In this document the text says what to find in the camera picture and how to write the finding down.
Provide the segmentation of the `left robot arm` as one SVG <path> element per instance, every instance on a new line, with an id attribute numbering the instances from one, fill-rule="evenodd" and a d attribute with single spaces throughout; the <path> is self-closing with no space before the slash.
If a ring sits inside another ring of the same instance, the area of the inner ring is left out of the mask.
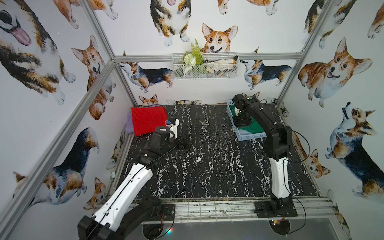
<path id="1" fill-rule="evenodd" d="M 91 217 L 84 216 L 80 220 L 80 240 L 124 240 L 141 223 L 164 218 L 162 201 L 153 196 L 143 198 L 133 209 L 130 206 L 166 155 L 177 149 L 191 148 L 191 136 L 178 136 L 177 130 L 176 125 L 156 128 L 114 194 Z"/>

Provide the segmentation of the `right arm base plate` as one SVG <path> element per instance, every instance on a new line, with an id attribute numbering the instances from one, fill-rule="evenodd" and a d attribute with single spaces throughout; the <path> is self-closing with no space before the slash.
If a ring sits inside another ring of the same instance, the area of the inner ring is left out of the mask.
<path id="1" fill-rule="evenodd" d="M 255 210 L 254 213 L 258 218 L 283 218 L 283 217 L 297 217 L 298 213 L 296 211 L 293 203 L 289 203 L 287 206 L 281 208 L 277 204 L 271 203 L 271 201 L 254 202 Z"/>

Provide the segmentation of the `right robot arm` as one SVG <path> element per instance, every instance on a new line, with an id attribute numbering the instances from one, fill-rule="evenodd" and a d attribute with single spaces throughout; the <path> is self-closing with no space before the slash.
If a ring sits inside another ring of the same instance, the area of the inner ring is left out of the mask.
<path id="1" fill-rule="evenodd" d="M 292 146 L 292 129 L 286 129 L 266 112 L 265 106 L 256 97 L 237 94 L 233 103 L 239 113 L 233 116 L 236 127 L 249 125 L 252 119 L 263 128 L 267 138 L 264 152 L 270 160 L 273 185 L 271 189 L 270 209 L 280 214 L 293 203 L 288 187 L 288 160 Z"/>

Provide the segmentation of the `green t-shirt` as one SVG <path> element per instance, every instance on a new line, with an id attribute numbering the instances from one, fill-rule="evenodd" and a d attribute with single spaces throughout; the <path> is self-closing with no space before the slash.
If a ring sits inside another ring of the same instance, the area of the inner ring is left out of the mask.
<path id="1" fill-rule="evenodd" d="M 237 116 L 236 111 L 235 111 L 235 106 L 234 105 L 229 105 L 231 113 L 233 116 Z M 249 134 L 259 134 L 259 133 L 264 133 L 265 131 L 263 128 L 256 122 L 254 118 L 251 118 L 252 122 L 248 126 L 242 126 L 242 127 L 236 127 L 239 129 L 239 131 L 246 131 Z"/>

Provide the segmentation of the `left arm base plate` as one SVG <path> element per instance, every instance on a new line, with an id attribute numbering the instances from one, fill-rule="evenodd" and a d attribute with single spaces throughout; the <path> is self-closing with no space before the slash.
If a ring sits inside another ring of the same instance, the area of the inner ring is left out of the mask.
<path id="1" fill-rule="evenodd" d="M 148 217 L 145 217 L 144 222 L 161 222 L 173 221 L 175 219 L 176 205 L 162 204 L 154 207 Z"/>

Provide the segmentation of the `light blue plastic basket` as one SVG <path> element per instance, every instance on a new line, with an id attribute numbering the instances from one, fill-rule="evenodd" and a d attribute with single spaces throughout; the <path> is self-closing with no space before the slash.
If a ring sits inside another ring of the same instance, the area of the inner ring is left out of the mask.
<path id="1" fill-rule="evenodd" d="M 239 141 L 261 139 L 261 138 L 266 138 L 267 137 L 266 133 L 255 133 L 255 134 L 252 134 L 252 133 L 247 132 L 245 130 L 239 130 L 235 126 L 235 124 L 234 124 L 233 114 L 232 114 L 232 111 L 231 111 L 231 106 L 234 106 L 233 101 L 232 100 L 227 100 L 227 114 L 229 116 L 229 119 L 230 119 L 230 121 L 232 123 L 232 126 L 234 128 L 235 134 L 236 134 L 236 136 L 237 136 Z"/>

